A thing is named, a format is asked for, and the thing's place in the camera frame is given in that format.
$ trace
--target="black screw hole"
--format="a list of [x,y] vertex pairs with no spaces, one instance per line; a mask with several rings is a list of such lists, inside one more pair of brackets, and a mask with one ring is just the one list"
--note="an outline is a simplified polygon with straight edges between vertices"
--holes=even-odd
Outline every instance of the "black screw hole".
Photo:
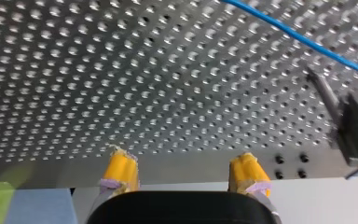
[[306,154],[301,154],[300,159],[302,162],[309,162],[310,158]]
[[277,177],[277,179],[284,179],[282,171],[276,171],[275,176]]
[[278,164],[283,164],[283,163],[284,163],[284,158],[283,158],[283,156],[278,155],[278,156],[275,157],[275,161],[276,161]]
[[304,179],[307,178],[307,173],[304,170],[298,170],[298,176]]

